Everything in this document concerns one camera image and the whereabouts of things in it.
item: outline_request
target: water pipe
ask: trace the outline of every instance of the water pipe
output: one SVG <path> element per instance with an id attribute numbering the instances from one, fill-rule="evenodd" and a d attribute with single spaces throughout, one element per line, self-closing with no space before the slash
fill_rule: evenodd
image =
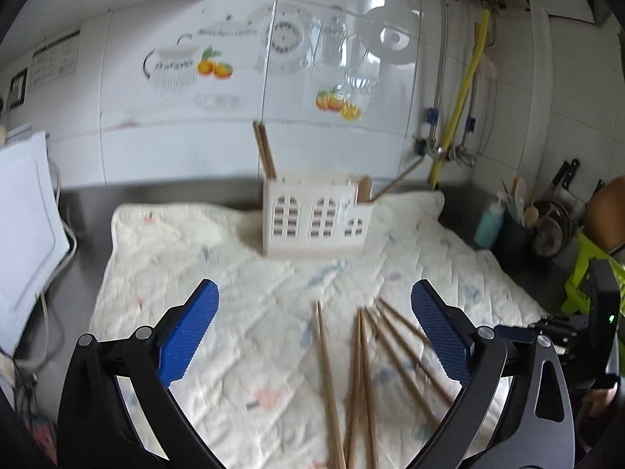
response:
<path id="1" fill-rule="evenodd" d="M 441 4 L 441 49 L 438 57 L 438 73 L 436 74 L 436 90 L 434 91 L 434 105 L 427 110 L 427 123 L 430 125 L 427 136 L 427 148 L 431 150 L 436 145 L 436 128 L 438 115 L 441 109 L 441 94 L 443 93 L 443 77 L 445 76 L 445 63 L 447 61 L 447 42 L 449 31 L 448 3 L 447 0 L 438 0 Z"/>
<path id="2" fill-rule="evenodd" d="M 488 34 L 489 16 L 490 12 L 487 9 L 482 9 L 482 15 L 479 23 L 479 37 L 477 39 L 475 51 L 473 52 L 473 58 L 471 59 L 469 68 L 467 69 L 462 80 L 460 93 L 458 93 L 458 98 L 455 101 L 454 112 L 451 115 L 451 119 L 449 120 L 447 129 L 445 130 L 445 134 L 443 135 L 443 141 L 441 142 L 440 148 L 445 151 L 448 151 L 449 147 L 453 143 L 455 128 L 458 126 L 458 121 L 460 120 L 460 114 L 463 110 L 464 101 L 466 99 L 467 93 L 469 92 L 471 82 L 473 81 L 473 76 L 476 73 L 477 65 L 479 64 L 480 58 L 482 58 L 482 54 L 484 53 L 484 47 L 486 46 L 486 36 Z M 443 160 L 444 159 L 438 158 L 432 164 L 432 170 L 430 171 L 429 176 L 429 182 L 430 185 L 432 185 L 432 188 L 436 188 L 436 186 L 438 185 L 438 177 L 441 172 Z"/>

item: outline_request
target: electrical cable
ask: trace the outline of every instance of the electrical cable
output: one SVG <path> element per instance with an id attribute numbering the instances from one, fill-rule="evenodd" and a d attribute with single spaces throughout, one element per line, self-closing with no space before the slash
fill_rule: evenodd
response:
<path id="1" fill-rule="evenodd" d="M 57 209 L 58 209 L 59 199 L 61 197 L 61 171 L 58 168 L 58 166 L 56 164 L 54 164 L 52 161 L 50 161 L 50 163 L 54 166 L 54 169 L 56 169 L 57 183 L 56 183 L 56 192 L 54 193 L 54 200 L 56 202 L 56 206 L 57 206 Z M 41 307 L 43 309 L 43 318 L 44 318 L 44 324 L 45 324 L 45 329 L 46 329 L 46 344 L 45 344 L 45 348 L 44 348 L 41 356 L 38 357 L 37 359 L 34 359 L 34 360 L 18 360 L 18 359 L 14 359 L 13 360 L 12 359 L 13 360 L 13 365 L 21 366 L 22 369 L 28 371 L 31 374 L 37 373 L 48 362 L 49 344 L 50 344 L 50 321 L 49 321 L 49 318 L 48 318 L 48 304 L 46 303 L 45 292 L 48 291 L 49 287 L 52 285 L 52 282 L 55 280 L 55 278 L 57 278 L 57 276 L 65 268 L 67 268 L 70 265 L 71 261 L 74 259 L 74 256 L 76 255 L 76 249 L 77 249 L 77 246 L 78 246 L 78 240 L 76 238 L 76 233 L 61 218 L 61 214 L 60 213 L 59 213 L 59 219 L 61 220 L 61 224 L 63 226 L 63 230 L 65 231 L 65 233 L 68 235 L 68 237 L 71 240 L 71 245 L 70 245 L 69 252 L 65 255 L 63 260 L 59 263 L 59 265 L 54 269 L 52 274 L 49 276 L 48 280 L 45 282 L 43 288 L 41 289 L 41 292 L 37 296 L 37 300 L 41 300 Z"/>
<path id="2" fill-rule="evenodd" d="M 445 77 L 445 65 L 447 62 L 447 46 L 449 39 L 449 16 L 447 0 L 438 0 L 441 4 L 441 48 L 438 59 L 438 71 L 436 74 L 436 90 L 434 91 L 434 113 L 430 121 L 427 146 L 432 149 L 436 146 L 436 129 L 438 127 L 439 111 L 441 110 L 441 95 L 443 93 L 443 78 Z"/>
<path id="3" fill-rule="evenodd" d="M 477 146 L 477 156 L 481 157 L 484 154 L 484 151 L 486 150 L 486 147 L 488 146 L 488 142 L 491 139 L 491 134 L 493 133 L 493 126 L 495 125 L 495 105 L 497 104 L 497 85 L 498 85 L 498 80 L 495 78 L 492 83 L 495 84 L 495 96 L 494 96 L 494 102 L 493 102 L 493 116 L 491 117 L 491 125 L 490 128 L 488 129 L 488 135 L 486 136 L 486 142 L 484 143 L 484 148 L 482 148 L 482 138 L 484 137 L 484 134 L 482 134 L 482 136 L 479 139 L 479 145 Z M 488 90 L 488 96 L 486 97 L 486 108 L 488 109 L 488 103 L 490 102 L 491 99 L 491 90 Z"/>

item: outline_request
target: chopstick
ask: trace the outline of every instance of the chopstick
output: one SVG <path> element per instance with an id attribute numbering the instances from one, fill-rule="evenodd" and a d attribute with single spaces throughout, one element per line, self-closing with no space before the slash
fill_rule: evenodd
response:
<path id="1" fill-rule="evenodd" d="M 393 351 L 393 347 L 391 347 L 391 343 L 388 341 L 388 338 L 386 338 L 386 335 L 384 334 L 382 329 L 379 327 L 376 320 L 373 318 L 373 315 L 371 315 L 371 312 L 365 309 L 364 313 L 369 319 L 369 322 L 371 323 L 373 330 L 376 332 L 378 336 L 378 340 L 382 343 L 382 345 L 384 346 L 384 349 L 386 349 L 386 351 L 389 353 L 389 356 L 393 360 L 393 363 L 395 363 L 396 369 L 399 372 L 399 375 L 402 377 L 402 379 L 404 379 L 404 382 L 408 388 L 408 391 L 410 392 L 412 397 L 415 399 L 417 404 L 423 409 L 423 412 L 425 413 L 426 418 L 427 418 L 427 422 L 430 424 L 432 429 L 435 430 L 436 427 L 438 427 L 438 421 L 436 420 L 436 418 L 434 418 L 432 411 L 430 411 L 429 406 L 427 405 L 426 401 L 423 399 L 423 396 L 421 395 L 421 391 L 419 391 L 419 388 L 417 388 L 417 385 L 410 378 L 410 375 L 408 375 L 408 372 L 404 368 L 404 365 L 401 363 L 399 356 L 397 355 L 397 353 L 395 353 L 395 351 Z"/>
<path id="2" fill-rule="evenodd" d="M 364 396 L 367 403 L 367 418 L 369 427 L 369 450 L 371 468 L 377 469 L 377 435 L 376 435 L 376 411 L 373 403 L 373 390 L 371 390 L 371 366 L 369 362 L 369 346 L 367 344 L 367 332 L 364 325 L 363 311 L 358 311 L 360 324 L 360 345 L 362 349 L 362 378 L 364 380 Z"/>
<path id="3" fill-rule="evenodd" d="M 356 316 L 354 326 L 354 353 L 352 356 L 352 390 L 349 405 L 348 432 L 345 436 L 345 459 L 348 469 L 354 467 L 355 462 L 355 426 L 358 422 L 358 407 L 360 403 L 361 375 L 363 370 L 363 351 L 360 342 L 360 317 Z"/>
<path id="4" fill-rule="evenodd" d="M 317 302 L 317 316 L 319 320 L 319 334 L 321 341 L 321 361 L 323 384 L 326 395 L 326 406 L 330 420 L 330 437 L 332 439 L 332 447 L 336 458 L 336 468 L 346 469 L 345 453 L 343 452 L 343 444 L 341 443 L 341 429 L 339 427 L 339 415 L 336 412 L 336 399 L 334 397 L 334 385 L 332 383 L 332 369 L 330 368 L 330 357 L 327 353 L 326 333 L 323 328 L 323 316 L 321 316 L 321 302 Z"/>
<path id="5" fill-rule="evenodd" d="M 426 337 L 426 335 L 419 329 L 417 328 L 414 324 L 412 324 L 410 321 L 408 321 L 408 319 L 406 319 L 404 316 L 402 316 L 397 310 L 395 310 L 392 306 L 390 306 L 382 297 L 378 296 L 377 300 L 384 305 L 391 313 L 393 313 L 393 315 L 399 319 L 399 321 L 403 322 L 405 324 L 405 326 L 411 331 L 413 332 L 415 335 L 417 335 L 417 337 L 419 337 L 421 340 L 423 340 L 423 343 L 426 344 L 426 346 L 431 346 L 429 339 Z"/>
<path id="6" fill-rule="evenodd" d="M 451 404 L 454 401 L 453 397 L 445 390 L 445 388 L 443 388 L 439 384 L 439 382 L 434 378 L 434 376 L 430 374 L 427 368 L 423 366 L 423 363 L 421 363 L 420 357 L 417 356 L 417 353 L 413 351 L 412 347 L 410 347 L 410 344 L 405 340 L 405 338 L 401 336 L 399 331 L 397 331 L 397 328 L 393 326 L 393 324 L 391 323 L 391 320 L 388 317 L 386 317 L 386 314 L 384 314 L 382 310 L 380 310 L 380 317 L 384 320 L 386 326 L 389 328 L 389 331 L 391 332 L 393 337 L 395 337 L 395 340 L 398 342 L 398 344 L 402 347 L 402 349 L 405 350 L 405 352 L 407 352 L 408 356 L 410 356 L 415 366 L 423 370 L 423 373 L 432 382 L 432 385 L 436 389 L 436 391 L 438 391 L 438 393 L 445 399 L 445 401 L 447 402 L 447 405 L 451 406 Z"/>
<path id="7" fill-rule="evenodd" d="M 256 138 L 256 145 L 258 146 L 258 152 L 261 156 L 262 168 L 265 172 L 265 176 L 270 180 L 277 178 L 276 166 L 274 165 L 273 156 L 271 155 L 270 142 L 267 139 L 267 130 L 263 122 L 254 121 L 254 137 Z"/>
<path id="8" fill-rule="evenodd" d="M 383 195 L 386 194 L 386 192 L 390 191 L 393 187 L 397 186 L 397 184 L 402 181 L 406 176 L 408 176 L 411 172 L 413 172 L 415 169 L 417 169 L 417 167 L 419 167 L 419 165 L 425 160 L 425 157 L 421 157 L 420 159 L 417 159 L 414 164 L 410 167 L 408 167 L 408 169 L 406 169 L 402 174 L 400 174 L 397 178 L 395 178 L 395 180 L 393 180 L 390 184 L 388 184 L 387 186 L 385 186 L 382 190 L 380 190 L 376 195 L 374 195 L 371 198 L 370 202 L 374 202 L 376 200 L 378 200 L 380 197 L 382 197 Z"/>

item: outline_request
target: utensil holder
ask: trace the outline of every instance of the utensil holder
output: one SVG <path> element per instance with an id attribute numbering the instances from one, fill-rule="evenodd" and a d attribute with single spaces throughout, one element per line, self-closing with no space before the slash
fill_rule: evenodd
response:
<path id="1" fill-rule="evenodd" d="M 523 227 L 506 212 L 492 249 L 502 269 L 520 270 L 530 266 L 535 236 L 535 230 Z"/>

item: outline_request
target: white cloth mat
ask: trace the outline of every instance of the white cloth mat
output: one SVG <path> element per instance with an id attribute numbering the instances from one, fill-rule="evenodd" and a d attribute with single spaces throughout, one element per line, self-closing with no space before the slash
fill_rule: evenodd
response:
<path id="1" fill-rule="evenodd" d="M 343 433 L 358 307 L 382 296 L 414 319 L 410 291 L 427 278 L 475 325 L 525 326 L 544 314 L 491 253 L 474 252 L 437 222 L 442 208 L 440 192 L 387 195 L 376 204 L 360 257 L 270 260 L 259 253 L 260 212 L 206 204 L 121 206 L 112 219 L 113 253 L 91 331 L 102 341 L 126 338 L 185 302 L 201 279 L 213 280 L 220 288 L 220 309 L 185 377 L 170 388 L 182 410 L 228 468 L 330 467 L 314 308 L 318 299 Z M 457 393 L 459 384 L 446 377 L 432 349 L 424 350 L 414 335 L 403 333 L 439 382 Z M 384 348 L 373 340 L 370 358 L 380 467 L 403 469 L 430 429 Z M 441 419 L 443 401 L 422 372 L 416 375 Z M 128 379 L 121 385 L 146 447 L 162 453 Z M 488 442 L 506 392 L 502 379 L 473 451 Z M 359 432 L 364 438 L 364 425 Z M 364 442 L 359 453 L 364 457 Z M 364 460 L 357 467 L 365 467 Z"/>

